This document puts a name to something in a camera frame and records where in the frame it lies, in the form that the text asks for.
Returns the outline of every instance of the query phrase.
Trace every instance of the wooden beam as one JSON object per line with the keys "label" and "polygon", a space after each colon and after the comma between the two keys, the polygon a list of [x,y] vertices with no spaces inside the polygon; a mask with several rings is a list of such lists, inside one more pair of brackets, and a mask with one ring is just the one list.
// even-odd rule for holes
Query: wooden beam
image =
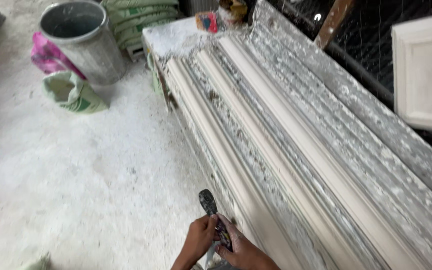
{"label": "wooden beam", "polygon": [[354,0],[336,0],[333,7],[329,11],[328,16],[319,30],[318,35],[314,39],[316,46],[322,50],[326,49],[329,42],[334,39],[341,27],[344,18],[350,12],[354,5]]}

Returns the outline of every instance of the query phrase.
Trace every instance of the green bag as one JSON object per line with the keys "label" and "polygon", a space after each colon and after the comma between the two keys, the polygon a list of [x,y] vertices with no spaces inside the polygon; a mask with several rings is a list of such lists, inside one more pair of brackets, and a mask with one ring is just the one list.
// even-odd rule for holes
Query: green bag
{"label": "green bag", "polygon": [[140,16],[134,19],[130,19],[128,21],[124,21],[114,27],[114,34],[118,34],[119,32],[122,32],[123,30],[126,30],[128,28],[136,27],[139,25],[144,25],[156,21],[160,21],[163,19],[169,19],[169,18],[176,18],[178,15],[178,12],[176,10],[168,10],[168,11],[160,11],[151,13],[148,15]]}
{"label": "green bag", "polygon": [[108,108],[89,83],[70,70],[44,77],[43,92],[59,107],[76,114],[92,114]]}
{"label": "green bag", "polygon": [[174,21],[174,19],[170,18],[170,19],[163,19],[160,21],[153,21],[153,22],[146,23],[146,24],[140,24],[140,25],[125,29],[125,30],[117,33],[114,37],[117,41],[117,45],[122,50],[122,49],[125,49],[127,47],[126,42],[128,40],[133,40],[133,39],[139,38],[139,40],[141,41],[141,36],[143,35],[143,29],[144,28],[157,27],[157,26],[165,25],[165,24],[170,23],[172,21]]}
{"label": "green bag", "polygon": [[106,8],[128,9],[153,5],[177,5],[178,0],[103,0],[101,5]]}
{"label": "green bag", "polygon": [[33,264],[23,266],[20,270],[50,270],[51,269],[51,261],[50,254],[42,256],[37,262]]}
{"label": "green bag", "polygon": [[116,26],[123,21],[138,18],[143,15],[159,12],[159,11],[177,11],[174,7],[169,5],[154,5],[139,8],[130,9],[108,9],[108,14],[111,19],[111,23]]}

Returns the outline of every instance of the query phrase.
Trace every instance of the hand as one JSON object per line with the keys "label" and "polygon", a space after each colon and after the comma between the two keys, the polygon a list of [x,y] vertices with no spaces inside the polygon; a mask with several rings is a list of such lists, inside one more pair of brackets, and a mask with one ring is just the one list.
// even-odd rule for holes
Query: hand
{"label": "hand", "polygon": [[211,215],[211,217],[205,215],[190,224],[183,249],[171,270],[189,270],[196,264],[213,243],[217,222],[217,215]]}
{"label": "hand", "polygon": [[217,215],[225,225],[233,245],[233,252],[220,244],[214,247],[221,258],[241,270],[280,270],[268,255],[251,243],[225,216],[219,213]]}

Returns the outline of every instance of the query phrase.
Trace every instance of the metal bucket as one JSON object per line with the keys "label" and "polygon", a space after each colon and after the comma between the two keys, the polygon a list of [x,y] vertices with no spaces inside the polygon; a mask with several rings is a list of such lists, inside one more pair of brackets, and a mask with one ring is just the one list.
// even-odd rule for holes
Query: metal bucket
{"label": "metal bucket", "polygon": [[55,43],[90,82],[99,85],[113,84],[126,72],[108,24],[106,10],[92,1],[51,5],[39,21],[43,35]]}

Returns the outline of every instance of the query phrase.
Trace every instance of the dusty floor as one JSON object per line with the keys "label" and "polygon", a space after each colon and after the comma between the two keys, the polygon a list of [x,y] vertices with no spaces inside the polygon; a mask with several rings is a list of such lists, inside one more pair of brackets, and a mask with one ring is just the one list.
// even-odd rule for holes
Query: dusty floor
{"label": "dusty floor", "polygon": [[31,37],[50,0],[0,0],[0,270],[49,251],[62,270],[168,269],[206,180],[144,63],[75,116],[41,92]]}

